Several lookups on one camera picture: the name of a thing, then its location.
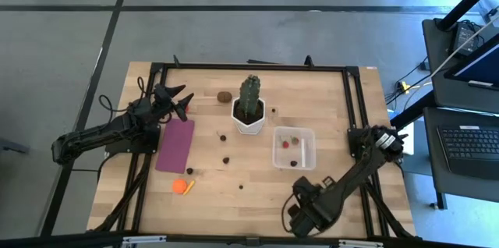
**potted cactus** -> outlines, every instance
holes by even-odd
[[[260,79],[249,75],[232,101],[232,119],[242,134],[257,135],[265,122],[265,101],[260,98]]]

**concrete floor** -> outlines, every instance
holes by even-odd
[[[0,0],[0,5],[114,5],[116,0]],[[125,5],[400,5],[453,6],[459,0],[125,0]],[[383,87],[426,56],[421,21],[433,13],[383,12],[122,12],[97,95],[118,101],[128,62],[245,62],[379,67]],[[0,12],[0,136],[30,146],[27,155],[0,154],[0,238],[35,236],[54,181],[51,142],[73,128],[94,69],[110,12]],[[477,23],[480,16],[471,15]],[[406,79],[418,80],[416,72]],[[398,110],[405,99],[401,97]],[[87,126],[108,113],[95,101]],[[75,168],[96,169],[103,150]],[[406,175],[416,232],[424,239],[499,246],[499,204],[449,197],[434,211],[431,177]],[[83,232],[94,197],[93,172],[74,172],[55,233]],[[209,246],[216,244],[182,244]]]

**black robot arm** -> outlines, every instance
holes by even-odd
[[[149,140],[149,131],[157,128],[159,121],[166,115],[171,117],[175,111],[182,121],[186,121],[186,106],[194,94],[175,103],[172,98],[186,86],[168,88],[157,84],[154,87],[154,102],[148,98],[129,103],[122,115],[112,121],[83,131],[76,131],[60,136],[52,144],[52,159],[54,162],[65,165],[77,159],[84,151],[97,147],[117,143],[122,140],[130,142]]]
[[[402,138],[384,126],[366,128],[356,144],[362,150],[362,157],[337,182],[327,177],[322,187],[301,177],[293,184],[299,206],[291,206],[288,213],[295,236],[306,237],[314,228],[319,232],[329,229],[339,219],[345,199],[386,161],[399,158],[403,150]]]

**orange object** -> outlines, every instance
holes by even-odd
[[[187,189],[187,182],[182,179],[173,181],[172,189],[174,193],[182,194]]]
[[[187,186],[187,190],[184,192],[184,195],[186,195],[193,186],[194,186],[194,180],[190,181],[189,186]]]

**keyboard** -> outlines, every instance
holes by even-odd
[[[499,179],[499,128],[439,126],[437,131],[451,172]]]

